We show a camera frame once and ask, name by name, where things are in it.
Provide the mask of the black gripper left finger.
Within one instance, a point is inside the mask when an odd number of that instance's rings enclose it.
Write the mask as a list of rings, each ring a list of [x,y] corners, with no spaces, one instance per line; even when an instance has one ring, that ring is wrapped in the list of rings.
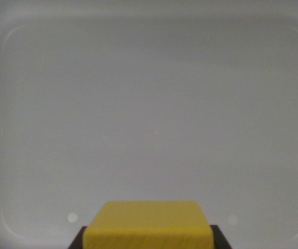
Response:
[[[68,249],[83,249],[83,234],[86,228],[86,226],[81,227],[80,231],[75,236]]]

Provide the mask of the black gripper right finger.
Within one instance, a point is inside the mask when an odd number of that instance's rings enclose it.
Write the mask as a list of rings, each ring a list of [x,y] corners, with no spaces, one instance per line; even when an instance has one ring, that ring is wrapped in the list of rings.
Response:
[[[232,249],[218,225],[210,225],[214,237],[214,249]]]

